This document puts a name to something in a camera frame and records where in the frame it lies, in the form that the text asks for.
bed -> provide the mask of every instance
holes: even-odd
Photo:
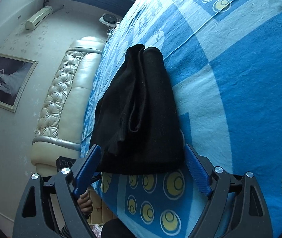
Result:
[[[138,43],[157,47],[164,56],[184,142],[229,173],[254,173],[278,237],[282,0],[137,0],[102,54],[85,113],[81,157],[88,152],[97,102],[127,48]],[[93,187],[138,238],[186,238],[206,202],[186,166],[146,176],[103,173]],[[227,221],[224,214],[217,236]]]

black fabric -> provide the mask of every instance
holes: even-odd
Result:
[[[63,228],[61,229],[60,233],[61,233],[61,235],[62,235],[63,237],[72,238],[72,237],[71,237],[71,234],[69,233],[69,229],[67,228],[66,225],[63,226]]]
[[[102,149],[100,172],[153,174],[182,165],[183,137],[160,50],[141,44],[128,48],[97,104],[93,144]]]
[[[101,238],[136,238],[133,233],[119,220],[109,220],[102,228]]]

picture frame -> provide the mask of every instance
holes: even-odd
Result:
[[[0,54],[0,107],[15,113],[38,61]]]

